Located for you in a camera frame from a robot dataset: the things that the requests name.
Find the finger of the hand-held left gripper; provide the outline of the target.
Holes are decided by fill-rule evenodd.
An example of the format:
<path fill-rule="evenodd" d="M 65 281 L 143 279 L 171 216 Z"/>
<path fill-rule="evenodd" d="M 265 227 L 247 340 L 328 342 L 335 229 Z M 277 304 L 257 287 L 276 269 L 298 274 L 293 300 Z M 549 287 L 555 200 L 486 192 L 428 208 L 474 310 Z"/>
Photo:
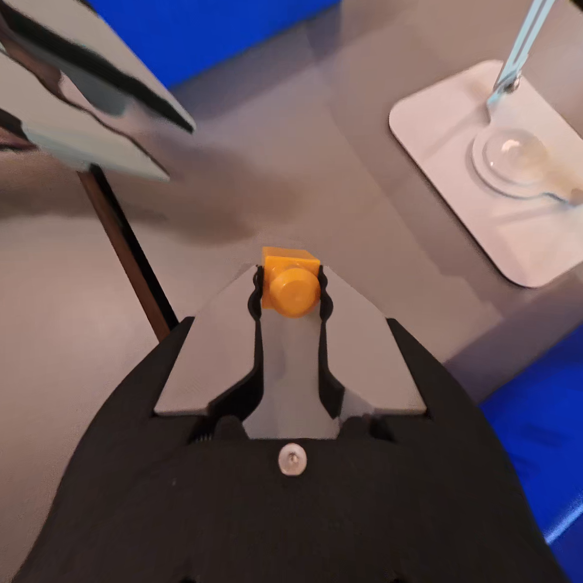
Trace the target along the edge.
<path fill-rule="evenodd" d="M 126 135 L 51 94 L 33 73 L 1 54 L 1 109 L 22 122 L 26 141 L 72 168 L 170 181 L 162 166 Z"/>
<path fill-rule="evenodd" d="M 1 1 L 2 50 L 54 95 L 109 118 L 139 105 L 188 134 L 190 114 L 85 1 Z"/>

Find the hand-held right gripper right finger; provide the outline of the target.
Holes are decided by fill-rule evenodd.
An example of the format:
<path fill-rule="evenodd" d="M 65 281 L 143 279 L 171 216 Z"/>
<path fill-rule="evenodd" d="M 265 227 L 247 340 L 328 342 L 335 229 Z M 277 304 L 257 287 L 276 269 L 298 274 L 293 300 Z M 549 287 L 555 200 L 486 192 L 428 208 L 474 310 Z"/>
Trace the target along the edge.
<path fill-rule="evenodd" d="M 321 287 L 318 392 L 332 419 L 426 413 L 384 314 L 325 266 Z"/>

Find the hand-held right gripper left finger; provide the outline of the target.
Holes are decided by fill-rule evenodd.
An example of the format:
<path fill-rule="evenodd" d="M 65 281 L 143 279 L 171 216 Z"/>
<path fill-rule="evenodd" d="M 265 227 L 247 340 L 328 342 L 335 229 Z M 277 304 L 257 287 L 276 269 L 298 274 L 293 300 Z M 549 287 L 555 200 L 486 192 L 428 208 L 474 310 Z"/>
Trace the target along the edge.
<path fill-rule="evenodd" d="M 244 421 L 264 395 L 261 298 L 264 268 L 253 265 L 194 316 L 154 412 Z"/>

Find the blue plastic bin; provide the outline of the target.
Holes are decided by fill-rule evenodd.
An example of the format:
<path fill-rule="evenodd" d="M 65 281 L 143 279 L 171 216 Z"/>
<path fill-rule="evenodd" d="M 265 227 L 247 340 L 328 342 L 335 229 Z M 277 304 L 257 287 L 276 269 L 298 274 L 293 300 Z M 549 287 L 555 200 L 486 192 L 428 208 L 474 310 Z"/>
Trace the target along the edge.
<path fill-rule="evenodd" d="M 582 582 L 582 325 L 480 408 L 547 545 L 571 582 Z"/>
<path fill-rule="evenodd" d="M 89 1 L 166 87 L 287 31 L 340 1 Z"/>

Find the orange mega block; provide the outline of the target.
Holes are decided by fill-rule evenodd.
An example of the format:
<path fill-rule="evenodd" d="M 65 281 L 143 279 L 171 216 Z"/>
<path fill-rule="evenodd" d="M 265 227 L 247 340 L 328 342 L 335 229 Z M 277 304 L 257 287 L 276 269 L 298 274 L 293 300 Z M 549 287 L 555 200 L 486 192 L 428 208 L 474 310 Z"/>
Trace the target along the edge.
<path fill-rule="evenodd" d="M 310 252 L 281 247 L 262 248 L 264 283 L 261 307 L 287 318 L 310 313 L 320 299 L 321 263 Z"/>

